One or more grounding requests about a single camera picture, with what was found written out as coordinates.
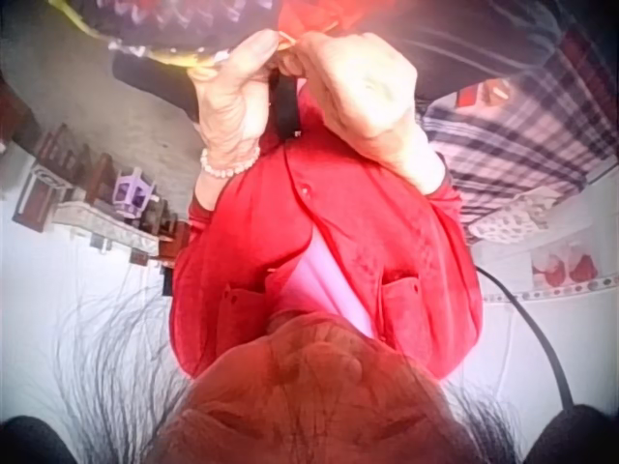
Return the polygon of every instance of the hand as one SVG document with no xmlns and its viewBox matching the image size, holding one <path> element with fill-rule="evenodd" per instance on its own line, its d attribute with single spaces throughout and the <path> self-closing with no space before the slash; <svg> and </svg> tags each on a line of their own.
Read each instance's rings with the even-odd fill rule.
<svg viewBox="0 0 619 464">
<path fill-rule="evenodd" d="M 255 153 L 269 114 L 269 72 L 265 64 L 280 36 L 263 30 L 237 46 L 216 72 L 189 70 L 200 114 L 199 132 L 216 169 L 234 168 Z"/>
<path fill-rule="evenodd" d="M 325 125 L 357 153 L 423 193 L 440 186 L 445 166 L 415 123 L 417 71 L 388 43 L 374 34 L 308 33 L 280 58 L 280 70 L 308 80 Z"/>
</svg>

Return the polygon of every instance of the pink undershirt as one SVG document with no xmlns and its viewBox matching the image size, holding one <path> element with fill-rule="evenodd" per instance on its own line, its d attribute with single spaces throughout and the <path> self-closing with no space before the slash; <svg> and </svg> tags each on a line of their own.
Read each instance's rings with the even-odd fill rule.
<svg viewBox="0 0 619 464">
<path fill-rule="evenodd" d="M 345 318 L 359 332 L 374 337 L 368 313 L 348 284 L 322 235 L 313 228 L 311 242 L 278 297 L 278 309 L 307 306 Z"/>
</svg>

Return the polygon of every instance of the red fabric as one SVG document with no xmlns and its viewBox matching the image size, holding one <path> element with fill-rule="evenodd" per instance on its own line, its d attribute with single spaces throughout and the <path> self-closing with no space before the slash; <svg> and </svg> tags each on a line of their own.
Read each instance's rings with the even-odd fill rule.
<svg viewBox="0 0 619 464">
<path fill-rule="evenodd" d="M 393 5 L 394 0 L 286 0 L 281 5 L 279 27 L 295 39 L 334 25 L 346 30 L 363 17 Z"/>
<path fill-rule="evenodd" d="M 299 139 L 234 178 L 212 216 L 192 206 L 194 238 L 177 260 L 170 321 L 180 365 L 197 376 L 226 350 L 265 334 L 278 288 L 315 224 L 374 333 L 446 376 L 482 325 L 459 196 L 447 182 L 422 196 L 326 130 L 303 92 L 300 104 Z"/>
</svg>

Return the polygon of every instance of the shirt pocket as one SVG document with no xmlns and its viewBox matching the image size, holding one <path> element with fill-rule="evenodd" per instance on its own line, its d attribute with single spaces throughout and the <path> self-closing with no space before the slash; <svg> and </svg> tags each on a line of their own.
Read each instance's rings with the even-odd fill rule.
<svg viewBox="0 0 619 464">
<path fill-rule="evenodd" d="M 417 363 L 431 356 L 429 319 L 420 280 L 405 277 L 381 286 L 385 341 Z"/>
<path fill-rule="evenodd" d="M 269 315 L 262 293 L 226 287 L 217 323 L 217 356 L 266 333 Z"/>
</svg>

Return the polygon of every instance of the bracelet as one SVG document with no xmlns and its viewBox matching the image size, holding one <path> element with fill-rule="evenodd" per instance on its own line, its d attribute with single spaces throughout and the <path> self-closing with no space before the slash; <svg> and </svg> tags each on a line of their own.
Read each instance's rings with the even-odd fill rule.
<svg viewBox="0 0 619 464">
<path fill-rule="evenodd" d="M 210 174 L 219 179 L 229 179 L 230 177 L 234 177 L 236 174 L 241 174 L 243 171 L 247 171 L 251 168 L 258 158 L 260 157 L 260 147 L 255 147 L 253 156 L 250 159 L 246 159 L 245 161 L 240 162 L 235 167 L 230 167 L 228 169 L 215 169 L 213 166 L 209 164 L 208 160 L 208 149 L 202 150 L 202 156 L 200 156 L 200 164 L 202 164 L 202 169 L 207 174 Z"/>
</svg>

